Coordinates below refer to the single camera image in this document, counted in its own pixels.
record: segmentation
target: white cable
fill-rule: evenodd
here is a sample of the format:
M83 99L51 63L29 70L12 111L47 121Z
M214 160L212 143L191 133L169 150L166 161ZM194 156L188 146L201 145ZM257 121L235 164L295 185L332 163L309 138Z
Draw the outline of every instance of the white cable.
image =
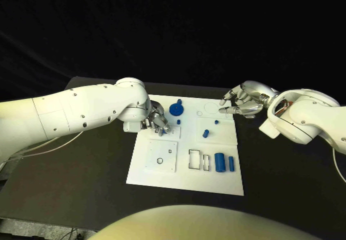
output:
M22 159L22 158L26 158L26 157L32 157L32 156L37 156L37 155L41 155L41 154L51 153L51 152L55 151L57 149L60 149L60 148L62 148L64 146L67 146L67 145L80 137L80 135L81 135L83 133L84 133L84 132L81 131L80 134L78 134L65 144L62 144L62 145L61 145L60 147L57 147L55 149L52 149L52 150L49 150L49 151L45 151L45 152L41 152L41 153L35 153L35 154L26 155L26 156L19 156L19 157L16 157L16 158L13 158L13 159L9 159L9 160L3 161L3 163L8 163L8 162L11 162L11 161L13 161L13 160L18 160L18 159Z
M39 149L41 147L47 146L47 145L48 145L51 142L54 142L58 138L60 138L60 137L54 138L52 140L49 140L48 142L45 142L45 143L41 144L39 146L37 146L37 147L34 147L34 148L31 148L31 149L28 149L28 150L25 150L25 151L21 151L21 152L15 153L15 154L11 156L11 158L15 157L15 156L19 155L19 154L25 154L25 153L28 153L28 152Z
M342 180L346 182L345 176L342 175L341 170L339 170L339 167L338 167L336 150L335 150L335 148L333 148L333 164L335 164L336 170L338 170L338 172L339 172L341 178L342 178Z

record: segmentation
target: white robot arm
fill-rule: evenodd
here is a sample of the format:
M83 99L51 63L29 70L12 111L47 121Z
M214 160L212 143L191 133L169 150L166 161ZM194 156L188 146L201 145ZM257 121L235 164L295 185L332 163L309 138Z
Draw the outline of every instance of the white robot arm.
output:
M77 87L52 95L0 103L0 163L25 147L94 129L114 119L124 131L171 131L162 105L152 101L145 83L132 77L116 85Z
M326 94L310 89L279 92L257 81L246 81L221 99L220 104L237 95L235 107L221 113L254 118L267 108L269 119L260 130L274 139L280 133L296 143L308 144L319 135L335 150L346 154L346 106Z

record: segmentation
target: black table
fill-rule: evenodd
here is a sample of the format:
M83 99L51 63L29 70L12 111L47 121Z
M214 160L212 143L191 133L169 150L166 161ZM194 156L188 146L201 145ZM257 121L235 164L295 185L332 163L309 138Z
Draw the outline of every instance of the black table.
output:
M75 77L67 89L116 80ZM225 88L146 83L149 94L220 99ZM25 158L0 192L0 217L100 230L146 209L207 205L253 213L312 233L342 239L346 234L346 184L338 175L332 147L318 137L309 145L259 130L267 117L235 115L246 196L127 184L136 133L123 122L83 133L60 150ZM64 144L61 137L37 152ZM346 157L336 153L346 174Z

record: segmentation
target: black background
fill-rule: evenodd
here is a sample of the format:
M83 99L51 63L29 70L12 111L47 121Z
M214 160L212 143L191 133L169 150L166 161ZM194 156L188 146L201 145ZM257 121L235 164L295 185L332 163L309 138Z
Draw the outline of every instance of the black background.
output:
M316 6L2 1L0 100L62 91L81 76L224 88L256 80L344 104L344 31Z

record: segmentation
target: dark backdrop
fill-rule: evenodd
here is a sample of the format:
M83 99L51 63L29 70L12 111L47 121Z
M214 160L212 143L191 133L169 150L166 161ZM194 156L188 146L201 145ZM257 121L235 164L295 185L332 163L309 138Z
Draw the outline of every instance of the dark backdrop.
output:
M230 2L0 1L0 100L62 91L81 76L225 88L257 80L345 103L341 29L313 6L272 5L269 15Z

